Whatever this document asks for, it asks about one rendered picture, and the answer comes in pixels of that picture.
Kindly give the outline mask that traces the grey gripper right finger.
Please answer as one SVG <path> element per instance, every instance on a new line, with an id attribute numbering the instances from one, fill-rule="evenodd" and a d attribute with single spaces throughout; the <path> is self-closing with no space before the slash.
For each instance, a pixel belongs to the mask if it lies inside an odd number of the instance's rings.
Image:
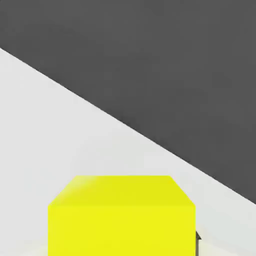
<path id="1" fill-rule="evenodd" d="M 225 252 L 222 249 L 204 242 L 198 232 L 195 234 L 195 256 L 225 256 Z"/>

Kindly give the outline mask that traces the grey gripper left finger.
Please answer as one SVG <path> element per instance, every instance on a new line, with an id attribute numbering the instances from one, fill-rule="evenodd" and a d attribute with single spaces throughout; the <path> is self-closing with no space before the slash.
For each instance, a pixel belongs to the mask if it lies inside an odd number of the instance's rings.
<path id="1" fill-rule="evenodd" d="M 48 245 L 40 245 L 29 252 L 29 256 L 48 256 Z"/>

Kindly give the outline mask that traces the small yellow cube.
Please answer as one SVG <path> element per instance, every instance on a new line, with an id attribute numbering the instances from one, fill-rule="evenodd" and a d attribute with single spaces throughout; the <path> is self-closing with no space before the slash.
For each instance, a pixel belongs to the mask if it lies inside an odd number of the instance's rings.
<path id="1" fill-rule="evenodd" d="M 196 256 L 196 207 L 168 175 L 77 175 L 48 206 L 48 256 Z"/>

